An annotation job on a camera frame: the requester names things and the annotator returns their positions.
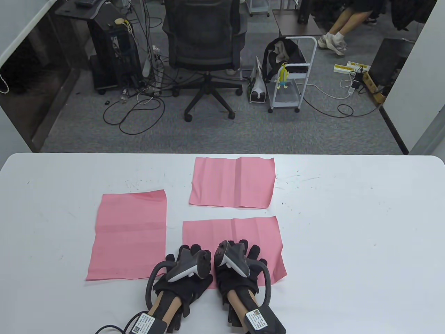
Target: gray carpet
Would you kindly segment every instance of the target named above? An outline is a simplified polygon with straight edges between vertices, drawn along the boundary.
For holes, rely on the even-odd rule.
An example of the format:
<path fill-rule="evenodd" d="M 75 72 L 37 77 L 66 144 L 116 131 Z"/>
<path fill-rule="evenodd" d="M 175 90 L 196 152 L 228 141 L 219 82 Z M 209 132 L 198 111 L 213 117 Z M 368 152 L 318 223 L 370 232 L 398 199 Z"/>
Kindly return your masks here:
<path fill-rule="evenodd" d="M 274 7 L 279 4 L 274 0 Z M 151 16 L 163 17 L 164 7 L 150 3 Z M 144 37 L 135 25 L 136 38 Z M 398 32 L 392 26 L 390 15 L 383 15 L 377 26 L 362 26 L 347 37 L 346 57 L 337 57 L 328 50 L 317 50 L 309 82 L 317 84 L 327 93 L 342 97 L 347 89 L 340 88 L 340 80 L 346 75 L 334 73 L 334 64 L 346 64 L 348 60 L 371 64 L 384 37 L 416 39 L 417 24 L 409 32 Z M 161 26 L 151 30 L 154 44 L 167 53 L 167 40 Z M 262 59 L 268 42 L 278 36 L 273 16 L 255 15 L 249 18 L 246 47 L 242 53 L 244 64 L 253 64 L 255 55 Z M 309 45 L 302 45 L 303 52 Z M 187 78 L 190 74 L 180 72 Z M 336 119 L 314 111 L 303 103 L 301 112 L 278 109 L 268 114 L 268 105 L 249 104 L 244 94 L 234 90 L 221 90 L 221 95 L 236 111 L 235 120 L 227 119 L 227 113 L 211 96 L 205 96 L 192 110 L 192 123 L 183 120 L 183 110 L 196 91 L 181 91 L 178 98 L 165 98 L 166 110 L 161 120 L 147 132 L 130 136 L 102 120 L 105 102 L 117 101 L 120 91 L 109 91 L 104 96 L 93 89 L 91 73 L 81 76 L 54 124 L 42 152 L 110 152 L 110 153 L 264 153 L 264 154 L 372 154 L 397 155 L 401 151 L 378 111 L 360 118 Z M 315 87 L 307 88 L 306 99 L 332 115 L 340 103 L 354 108 L 355 114 L 364 114 L 375 106 L 367 94 L 346 100 L 334 100 L 323 95 Z M 119 121 L 134 103 L 118 103 L 110 108 L 107 119 Z M 147 108 L 155 107 L 150 102 Z M 152 124 L 162 109 L 133 112 L 122 125 L 127 132 L 138 132 Z"/>

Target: chair backrest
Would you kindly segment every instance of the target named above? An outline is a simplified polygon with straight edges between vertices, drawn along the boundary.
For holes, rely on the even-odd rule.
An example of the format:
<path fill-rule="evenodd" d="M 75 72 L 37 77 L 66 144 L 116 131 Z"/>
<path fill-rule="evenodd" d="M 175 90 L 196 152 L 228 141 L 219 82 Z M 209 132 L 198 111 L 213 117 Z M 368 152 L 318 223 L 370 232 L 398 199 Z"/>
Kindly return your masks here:
<path fill-rule="evenodd" d="M 232 34 L 239 0 L 167 0 L 170 61 L 212 67 L 233 62 Z"/>

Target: label sticker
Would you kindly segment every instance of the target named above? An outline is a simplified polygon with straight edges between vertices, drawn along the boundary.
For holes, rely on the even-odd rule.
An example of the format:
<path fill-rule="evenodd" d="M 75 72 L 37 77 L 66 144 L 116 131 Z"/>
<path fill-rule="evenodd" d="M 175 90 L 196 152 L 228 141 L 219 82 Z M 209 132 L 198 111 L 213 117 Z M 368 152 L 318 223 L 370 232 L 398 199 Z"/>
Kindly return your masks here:
<path fill-rule="evenodd" d="M 131 331 L 134 334 L 147 334 L 153 322 L 154 318 L 152 316 L 142 313 Z"/>
<path fill-rule="evenodd" d="M 249 319 L 249 322 L 252 324 L 255 330 L 260 330 L 267 327 L 267 322 L 264 320 L 261 312 L 258 309 L 247 312 L 246 317 Z"/>

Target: black bag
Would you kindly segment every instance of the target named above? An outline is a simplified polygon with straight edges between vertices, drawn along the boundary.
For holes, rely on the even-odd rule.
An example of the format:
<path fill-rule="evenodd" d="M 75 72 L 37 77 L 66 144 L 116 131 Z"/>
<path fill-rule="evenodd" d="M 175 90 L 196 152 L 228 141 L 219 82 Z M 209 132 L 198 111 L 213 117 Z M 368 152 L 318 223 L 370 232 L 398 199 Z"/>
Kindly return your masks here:
<path fill-rule="evenodd" d="M 278 42 L 283 42 L 284 49 L 286 50 L 286 53 L 289 56 L 288 60 L 283 61 L 276 61 L 276 58 L 278 54 L 274 52 L 275 45 Z M 267 72 L 267 60 L 269 60 L 269 73 Z M 299 49 L 298 45 L 295 44 L 292 40 L 287 40 L 285 37 L 278 37 L 274 39 L 272 42 L 270 42 L 266 50 L 264 50 L 264 57 L 263 57 L 263 79 L 265 83 L 268 83 L 271 81 L 274 75 L 278 73 L 279 68 L 284 63 L 306 63 L 303 54 L 301 53 L 301 50 Z M 307 66 L 293 66 L 288 67 L 287 70 L 289 72 L 307 72 L 308 67 Z"/>
<path fill-rule="evenodd" d="M 425 23 L 436 0 L 391 0 L 392 24 L 397 30 L 407 30 L 412 21 Z"/>

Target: black glove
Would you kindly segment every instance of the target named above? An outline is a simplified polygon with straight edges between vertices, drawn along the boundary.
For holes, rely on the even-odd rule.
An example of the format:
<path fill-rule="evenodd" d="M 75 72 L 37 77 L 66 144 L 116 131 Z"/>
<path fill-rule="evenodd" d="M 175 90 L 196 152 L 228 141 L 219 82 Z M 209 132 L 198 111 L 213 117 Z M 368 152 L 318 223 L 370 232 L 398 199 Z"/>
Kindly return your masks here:
<path fill-rule="evenodd" d="M 247 252 L 248 248 L 248 242 L 247 240 L 240 240 L 240 243 L 244 244 L 244 254 Z M 229 244 L 233 246 L 235 242 L 232 240 L 229 241 Z M 257 245 L 253 245 L 250 249 L 249 255 L 247 258 L 256 260 L 258 259 L 258 255 L 260 253 L 261 249 Z M 265 259 L 260 259 L 261 262 L 263 262 L 265 265 L 267 265 L 267 261 Z M 249 289 L 254 295 L 259 292 L 258 289 L 258 275 L 261 272 L 261 268 L 258 266 L 252 266 L 250 268 L 250 275 L 249 277 L 242 277 L 240 274 L 238 274 L 235 270 L 232 268 L 228 268 L 226 265 L 222 265 L 215 267 L 216 272 L 216 284 L 218 286 L 218 290 L 220 291 L 222 295 L 222 302 L 226 303 L 227 301 L 227 293 L 230 290 L 240 290 L 240 289 Z"/>
<path fill-rule="evenodd" d="M 191 248 L 187 245 L 182 245 L 179 248 L 178 260 L 181 256 L 181 251 L 186 248 L 190 249 L 191 255 L 195 255 L 201 250 L 201 246 L 198 244 L 192 245 Z M 206 250 L 209 261 L 211 260 L 212 254 L 210 251 Z M 166 256 L 167 261 L 174 261 L 174 255 L 169 254 Z M 213 276 L 209 274 L 207 277 L 201 279 L 197 275 L 192 277 L 184 277 L 175 282 L 167 282 L 166 276 L 162 275 L 157 283 L 153 286 L 153 291 L 156 295 L 159 295 L 161 291 L 169 291 L 181 299 L 182 314 L 184 317 L 190 314 L 190 304 L 197 300 L 204 291 L 209 287 L 213 281 Z"/>

